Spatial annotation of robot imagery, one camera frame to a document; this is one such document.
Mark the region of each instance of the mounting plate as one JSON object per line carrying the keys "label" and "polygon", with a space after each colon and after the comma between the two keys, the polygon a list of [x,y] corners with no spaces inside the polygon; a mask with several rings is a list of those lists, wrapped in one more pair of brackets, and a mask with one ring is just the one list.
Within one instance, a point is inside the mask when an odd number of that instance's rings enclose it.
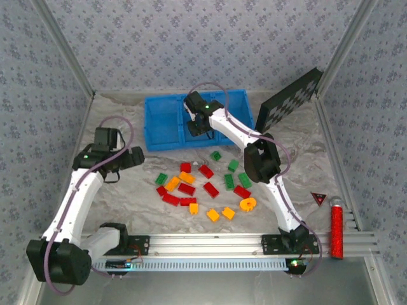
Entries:
{"label": "mounting plate", "polygon": [[289,251],[281,241],[280,234],[265,234],[261,236],[261,246],[264,255],[287,255],[287,254],[319,254],[317,238],[310,234],[304,243],[304,249]]}
{"label": "mounting plate", "polygon": [[134,256],[137,255],[137,250],[130,248],[135,245],[140,249],[141,255],[148,255],[148,249],[150,247],[150,236],[148,235],[129,235],[128,236],[128,248],[120,252],[119,250],[112,249],[105,253],[106,256]]}

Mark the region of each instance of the yellow lego brick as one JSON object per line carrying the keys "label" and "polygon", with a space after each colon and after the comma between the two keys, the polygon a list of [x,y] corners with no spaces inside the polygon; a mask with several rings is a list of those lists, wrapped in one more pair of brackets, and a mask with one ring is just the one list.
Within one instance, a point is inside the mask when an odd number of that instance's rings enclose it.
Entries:
{"label": "yellow lego brick", "polygon": [[170,182],[167,183],[167,185],[165,186],[165,189],[168,192],[172,192],[173,190],[176,189],[176,187],[178,186],[178,184],[181,182],[181,180],[179,180],[178,177],[173,176],[170,180]]}
{"label": "yellow lego brick", "polygon": [[217,222],[220,218],[220,215],[213,209],[211,208],[206,215],[208,215],[209,219],[213,222]]}
{"label": "yellow lego brick", "polygon": [[190,213],[191,214],[198,213],[198,203],[190,203]]}
{"label": "yellow lego brick", "polygon": [[224,208],[222,211],[223,216],[225,216],[227,219],[232,220],[235,216],[235,211],[233,211],[231,208]]}
{"label": "yellow lego brick", "polygon": [[181,172],[179,178],[189,184],[192,184],[195,181],[195,177],[186,172]]}
{"label": "yellow lego brick", "polygon": [[254,198],[246,198],[240,202],[240,208],[245,212],[250,212],[255,206],[257,202]]}

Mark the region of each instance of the green lego brick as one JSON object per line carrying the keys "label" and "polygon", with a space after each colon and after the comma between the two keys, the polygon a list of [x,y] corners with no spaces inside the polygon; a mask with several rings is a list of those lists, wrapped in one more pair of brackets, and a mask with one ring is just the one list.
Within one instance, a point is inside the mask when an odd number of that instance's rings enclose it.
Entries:
{"label": "green lego brick", "polygon": [[235,189],[235,183],[233,182],[233,176],[230,173],[227,173],[224,176],[224,184],[226,186],[227,191],[231,191]]}
{"label": "green lego brick", "polygon": [[164,173],[160,173],[158,175],[158,178],[155,180],[155,183],[159,186],[164,185],[165,181],[167,180],[168,176],[165,175]]}
{"label": "green lego brick", "polygon": [[239,166],[239,161],[231,160],[228,166],[229,171],[236,172],[237,167]]}
{"label": "green lego brick", "polygon": [[240,183],[243,185],[245,189],[248,189],[249,187],[252,186],[252,182],[250,181],[246,173],[240,173],[237,175],[237,177],[239,177]]}
{"label": "green lego brick", "polygon": [[210,154],[210,157],[215,161],[219,161],[219,159],[222,158],[221,154],[219,154],[219,151],[214,151],[212,154]]}

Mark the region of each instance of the black checkerboard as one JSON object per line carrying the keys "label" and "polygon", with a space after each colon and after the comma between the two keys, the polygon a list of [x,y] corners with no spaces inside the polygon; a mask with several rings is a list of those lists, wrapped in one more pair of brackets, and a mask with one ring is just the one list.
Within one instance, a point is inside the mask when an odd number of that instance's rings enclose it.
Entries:
{"label": "black checkerboard", "polygon": [[256,122],[256,130],[261,133],[266,132],[271,126],[308,102],[321,76],[322,72],[314,68],[262,103]]}

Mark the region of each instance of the red lego brick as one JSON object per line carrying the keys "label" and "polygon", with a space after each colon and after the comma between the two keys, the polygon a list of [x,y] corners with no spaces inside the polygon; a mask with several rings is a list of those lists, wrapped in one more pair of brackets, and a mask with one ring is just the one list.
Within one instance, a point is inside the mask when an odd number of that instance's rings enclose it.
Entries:
{"label": "red lego brick", "polygon": [[191,172],[191,163],[189,163],[189,162],[181,163],[181,166],[179,167],[179,171],[190,173]]}
{"label": "red lego brick", "polygon": [[188,207],[190,205],[190,203],[197,203],[197,199],[196,198],[180,198],[180,200],[179,200],[179,204],[182,207]]}
{"label": "red lego brick", "polygon": [[185,183],[181,183],[178,187],[178,191],[188,194],[190,196],[193,196],[193,193],[195,193],[195,188],[193,186],[189,186]]}
{"label": "red lego brick", "polygon": [[163,201],[170,203],[171,205],[178,206],[179,198],[167,193],[164,194]]}
{"label": "red lego brick", "polygon": [[206,165],[202,165],[200,168],[198,168],[198,170],[201,172],[202,175],[204,175],[208,179],[210,179],[214,175],[214,172],[210,170],[210,168],[207,167]]}
{"label": "red lego brick", "polygon": [[210,183],[206,183],[203,188],[210,194],[212,198],[215,198],[217,195],[219,195],[219,191]]}
{"label": "red lego brick", "polygon": [[165,189],[164,186],[159,186],[156,188],[157,193],[162,197],[167,193],[167,190]]}
{"label": "red lego brick", "polygon": [[246,199],[246,198],[250,197],[250,195],[252,194],[247,189],[245,189],[245,188],[243,188],[241,186],[235,187],[235,190],[233,192],[235,194],[238,194],[243,199]]}

